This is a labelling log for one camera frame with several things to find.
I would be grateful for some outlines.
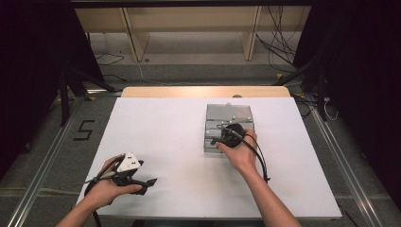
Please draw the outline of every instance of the metal box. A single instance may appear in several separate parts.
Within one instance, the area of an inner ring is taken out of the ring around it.
[[[253,116],[250,106],[223,104],[208,104],[204,130],[204,152],[221,153],[215,145],[214,138],[221,137],[218,125],[238,123],[244,129],[254,130]]]

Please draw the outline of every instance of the white table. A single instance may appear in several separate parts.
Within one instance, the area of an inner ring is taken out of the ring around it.
[[[145,161],[134,179],[158,181],[145,196],[121,196],[98,213],[147,219],[261,219],[248,186],[225,155],[203,152],[206,106],[227,102],[251,106],[269,184],[293,215],[340,218],[291,97],[119,98],[87,180],[105,160],[132,151]]]

